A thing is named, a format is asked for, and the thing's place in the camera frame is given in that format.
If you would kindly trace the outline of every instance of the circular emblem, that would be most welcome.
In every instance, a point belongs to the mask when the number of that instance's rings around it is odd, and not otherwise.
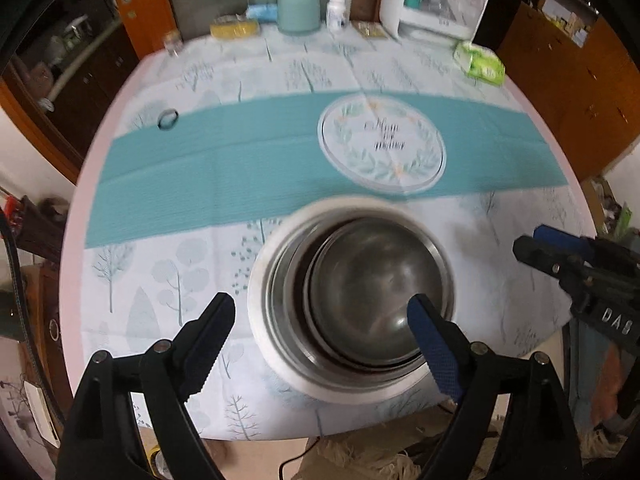
[[[320,117],[318,140],[344,176],[384,193],[429,189],[447,162],[434,124],[402,101],[384,96],[356,94],[333,102]]]

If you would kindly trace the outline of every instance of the white appliance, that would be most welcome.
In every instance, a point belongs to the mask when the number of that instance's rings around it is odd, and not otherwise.
[[[419,8],[405,0],[381,0],[380,22],[395,38],[416,40],[472,41],[488,0],[422,0]]]

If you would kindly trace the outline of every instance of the ring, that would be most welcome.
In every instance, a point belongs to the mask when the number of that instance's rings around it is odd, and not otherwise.
[[[180,114],[175,108],[165,110],[158,117],[158,128],[165,131],[170,130],[178,122],[178,117],[180,117]]]
[[[55,319],[49,320],[49,335],[53,341],[60,339],[60,328],[58,327],[58,322]]]

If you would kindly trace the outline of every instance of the red object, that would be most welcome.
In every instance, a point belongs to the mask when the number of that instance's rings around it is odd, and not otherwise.
[[[14,238],[20,233],[22,222],[24,221],[24,205],[15,196],[9,195],[4,203],[4,216],[11,232],[14,234]]]

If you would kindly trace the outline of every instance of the power cord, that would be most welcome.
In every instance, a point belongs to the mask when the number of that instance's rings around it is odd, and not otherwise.
[[[309,447],[307,447],[302,453],[300,453],[298,456],[295,456],[293,458],[289,458],[288,460],[285,460],[282,464],[280,464],[280,467],[278,468],[278,478],[279,480],[284,480],[283,472],[284,472],[284,466],[286,466],[287,464],[294,462],[295,460],[298,460],[299,458],[302,458],[303,456],[305,456],[309,451],[311,451],[316,444],[320,442],[320,437],[316,438],[316,441]]]
[[[33,332],[31,331],[31,325],[29,324],[29,313],[27,311],[27,301],[24,296],[24,287],[22,286],[22,274],[20,273],[20,261],[18,260],[18,248],[15,245],[14,234],[11,231],[9,222],[4,216],[2,208],[0,208],[0,234],[4,238],[4,246],[6,247],[6,253],[9,259],[9,270],[11,270],[11,279],[14,284],[15,304],[18,310],[18,318],[20,319],[20,325],[22,332],[27,342],[27,352],[31,363],[33,363],[34,370],[36,372],[36,378],[40,383],[44,398],[53,414],[54,418],[60,426],[65,425],[65,416],[60,409],[56,397],[53,394],[53,390],[49,384],[49,380],[44,373],[42,362],[36,351],[36,344],[33,338]]]

